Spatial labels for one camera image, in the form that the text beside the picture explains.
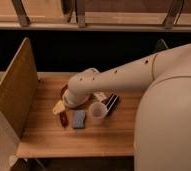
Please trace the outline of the yellow-white gripper finger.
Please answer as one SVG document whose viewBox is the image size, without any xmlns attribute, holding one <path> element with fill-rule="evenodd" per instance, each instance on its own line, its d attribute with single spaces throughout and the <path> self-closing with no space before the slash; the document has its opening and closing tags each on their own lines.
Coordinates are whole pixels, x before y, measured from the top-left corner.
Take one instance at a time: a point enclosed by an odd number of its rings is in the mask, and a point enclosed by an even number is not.
<svg viewBox="0 0 191 171">
<path fill-rule="evenodd" d="M 64 111 L 65 111 L 65 105 L 64 105 L 64 102 L 62 100 L 59 100 L 52 109 L 52 112 L 54 115 L 58 115 Z"/>
</svg>

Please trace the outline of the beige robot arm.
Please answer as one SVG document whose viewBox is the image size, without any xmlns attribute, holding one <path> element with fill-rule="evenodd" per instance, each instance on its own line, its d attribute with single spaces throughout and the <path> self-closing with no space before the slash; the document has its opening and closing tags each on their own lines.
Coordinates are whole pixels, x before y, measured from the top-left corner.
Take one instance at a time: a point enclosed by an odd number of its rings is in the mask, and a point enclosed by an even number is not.
<svg viewBox="0 0 191 171">
<path fill-rule="evenodd" d="M 135 171 L 191 171 L 191 43 L 99 72 L 71 77 L 62 95 L 75 108 L 94 92 L 141 90 L 134 128 Z"/>
</svg>

